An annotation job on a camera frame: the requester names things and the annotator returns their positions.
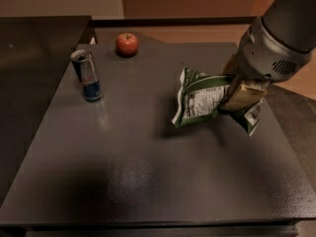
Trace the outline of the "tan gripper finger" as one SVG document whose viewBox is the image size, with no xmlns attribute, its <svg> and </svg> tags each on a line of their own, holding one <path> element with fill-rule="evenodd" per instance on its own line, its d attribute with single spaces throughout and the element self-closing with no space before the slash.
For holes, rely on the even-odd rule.
<svg viewBox="0 0 316 237">
<path fill-rule="evenodd" d="M 219 107 L 228 112 L 239 111 L 263 99 L 267 89 L 267 81 L 234 79 Z"/>
<path fill-rule="evenodd" d="M 224 68 L 222 69 L 222 74 L 228 75 L 228 76 L 235 76 L 238 72 L 238 69 L 239 69 L 239 64 L 238 64 L 237 55 L 233 54 L 227 60 Z"/>
</svg>

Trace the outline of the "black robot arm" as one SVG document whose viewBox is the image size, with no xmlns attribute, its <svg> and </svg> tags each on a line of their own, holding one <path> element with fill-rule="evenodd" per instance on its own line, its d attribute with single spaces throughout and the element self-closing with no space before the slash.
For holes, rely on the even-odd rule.
<svg viewBox="0 0 316 237">
<path fill-rule="evenodd" d="M 316 47 L 316 0 L 275 0 L 241 37 L 223 73 L 234 77 L 220 108 L 238 111 L 289 80 Z"/>
</svg>

